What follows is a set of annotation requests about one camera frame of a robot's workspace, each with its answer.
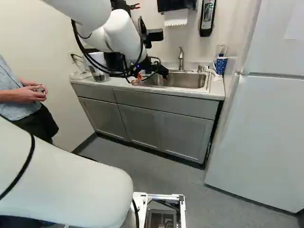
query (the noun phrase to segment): blue cup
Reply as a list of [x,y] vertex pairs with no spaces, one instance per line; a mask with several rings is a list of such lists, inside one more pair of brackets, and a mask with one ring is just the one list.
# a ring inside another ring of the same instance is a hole
[[218,75],[223,75],[226,69],[228,57],[217,57],[214,62],[215,72]]

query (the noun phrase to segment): paper towel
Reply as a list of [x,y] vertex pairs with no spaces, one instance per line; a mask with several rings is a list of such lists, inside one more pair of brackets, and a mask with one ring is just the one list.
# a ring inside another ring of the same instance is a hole
[[165,12],[165,26],[186,25],[188,21],[188,9],[179,9]]

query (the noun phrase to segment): countertop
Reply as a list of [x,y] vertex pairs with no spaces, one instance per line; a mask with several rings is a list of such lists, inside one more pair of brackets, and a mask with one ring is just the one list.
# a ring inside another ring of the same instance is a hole
[[166,95],[178,95],[185,97],[197,97],[210,100],[224,100],[225,99],[225,89],[223,80],[214,81],[214,75],[211,77],[210,83],[210,92],[204,91],[204,89],[186,89],[186,88],[157,88],[157,87],[147,87],[147,86],[136,86],[129,84],[125,78],[111,77],[107,82],[95,82],[93,77],[88,77],[83,80],[74,80],[71,79],[72,84],[81,84],[87,86],[100,86],[113,89],[123,89],[131,91],[139,91],[146,93],[155,93],[155,94],[166,94]]

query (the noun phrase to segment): sink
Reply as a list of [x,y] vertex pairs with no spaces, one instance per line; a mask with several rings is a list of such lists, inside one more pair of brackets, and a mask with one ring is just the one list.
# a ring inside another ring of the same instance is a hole
[[205,73],[176,71],[170,70],[168,79],[165,80],[161,75],[155,74],[137,86],[150,86],[150,87],[177,87],[186,89],[199,89],[206,88],[207,90],[208,76]]

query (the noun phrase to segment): refrigerator door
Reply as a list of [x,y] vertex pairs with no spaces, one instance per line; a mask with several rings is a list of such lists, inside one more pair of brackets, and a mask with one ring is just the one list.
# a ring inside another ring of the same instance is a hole
[[293,213],[303,209],[303,97],[304,80],[240,76],[205,183]]
[[296,20],[304,21],[303,0],[262,0],[242,74],[266,73],[304,76],[303,37],[288,36]]

